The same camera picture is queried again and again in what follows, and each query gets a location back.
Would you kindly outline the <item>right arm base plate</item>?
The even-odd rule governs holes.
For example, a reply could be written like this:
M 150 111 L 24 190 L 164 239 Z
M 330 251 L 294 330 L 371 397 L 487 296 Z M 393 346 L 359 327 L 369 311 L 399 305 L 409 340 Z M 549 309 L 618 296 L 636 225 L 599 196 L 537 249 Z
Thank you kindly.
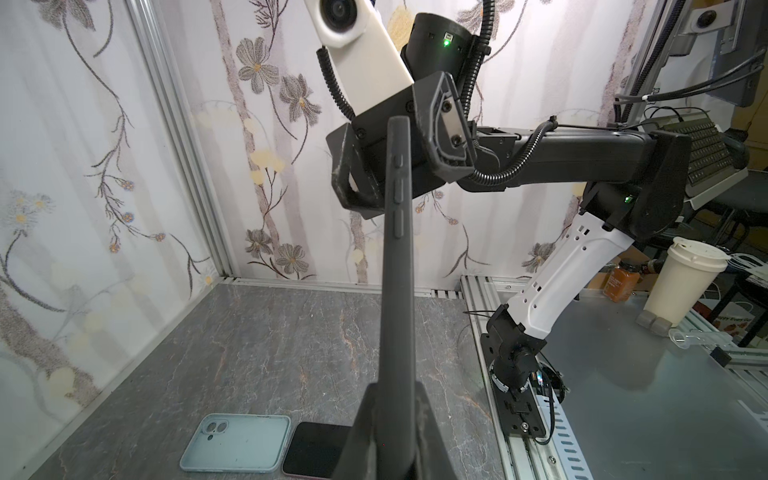
M 527 437 L 545 445 L 551 440 L 554 407 L 569 392 L 562 374 L 537 355 L 547 345 L 532 338 L 518 352 L 503 346 L 493 334 L 481 335 L 481 348 L 504 436 Z

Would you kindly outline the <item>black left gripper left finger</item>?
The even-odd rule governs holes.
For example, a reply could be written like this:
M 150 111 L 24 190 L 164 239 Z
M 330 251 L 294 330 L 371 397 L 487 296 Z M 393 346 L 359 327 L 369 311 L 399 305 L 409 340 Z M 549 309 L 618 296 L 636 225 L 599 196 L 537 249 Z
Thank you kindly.
M 333 480 L 375 479 L 377 384 L 367 386 L 359 405 L 351 430 L 342 449 L 339 461 L 334 469 Z

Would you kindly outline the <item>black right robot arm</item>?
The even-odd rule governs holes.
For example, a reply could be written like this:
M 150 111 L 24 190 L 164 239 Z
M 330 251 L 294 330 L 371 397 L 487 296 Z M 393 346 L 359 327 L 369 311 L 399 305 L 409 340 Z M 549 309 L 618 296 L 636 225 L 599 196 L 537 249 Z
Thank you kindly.
M 529 132 L 480 127 L 472 92 L 490 52 L 496 5 L 472 33 L 439 15 L 415 18 L 397 48 L 374 7 L 324 1 L 318 62 L 345 123 L 327 138 L 332 185 L 348 210 L 384 221 L 377 440 L 412 442 L 417 428 L 412 201 L 449 183 L 472 193 L 582 182 L 579 212 L 526 288 L 493 318 L 500 345 L 490 374 L 504 396 L 524 390 L 535 356 L 581 287 L 634 241 L 668 226 L 682 206 L 688 137 L 661 130 L 578 128 L 550 117 Z

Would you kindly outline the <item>light blue phone case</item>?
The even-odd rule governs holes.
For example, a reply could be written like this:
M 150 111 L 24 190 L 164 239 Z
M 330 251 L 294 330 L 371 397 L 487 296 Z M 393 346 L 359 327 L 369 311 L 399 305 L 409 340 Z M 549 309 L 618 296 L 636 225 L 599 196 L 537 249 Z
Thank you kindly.
M 284 415 L 212 413 L 194 430 L 179 466 L 186 472 L 271 473 L 291 428 Z

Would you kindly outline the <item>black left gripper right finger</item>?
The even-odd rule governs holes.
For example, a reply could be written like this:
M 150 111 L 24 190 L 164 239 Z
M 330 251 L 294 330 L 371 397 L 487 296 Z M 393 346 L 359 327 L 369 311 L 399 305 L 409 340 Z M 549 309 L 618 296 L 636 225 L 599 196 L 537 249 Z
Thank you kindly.
M 456 480 L 439 426 L 421 382 L 415 384 L 415 479 Z

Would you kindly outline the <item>black phone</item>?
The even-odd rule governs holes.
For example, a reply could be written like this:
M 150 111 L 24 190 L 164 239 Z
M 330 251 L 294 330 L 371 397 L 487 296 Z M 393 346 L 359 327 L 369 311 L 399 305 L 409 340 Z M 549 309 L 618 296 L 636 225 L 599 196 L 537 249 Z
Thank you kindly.
M 387 123 L 384 256 L 376 401 L 379 479 L 408 479 L 416 455 L 410 119 Z

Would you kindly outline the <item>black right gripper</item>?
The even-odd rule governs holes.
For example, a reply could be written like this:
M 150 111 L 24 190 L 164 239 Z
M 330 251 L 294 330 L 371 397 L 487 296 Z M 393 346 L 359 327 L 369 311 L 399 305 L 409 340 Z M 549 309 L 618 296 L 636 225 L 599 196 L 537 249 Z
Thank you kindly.
M 370 219 L 384 213 L 387 164 L 411 168 L 414 198 L 469 177 L 477 154 L 453 77 L 416 81 L 326 136 L 331 186 L 341 206 Z

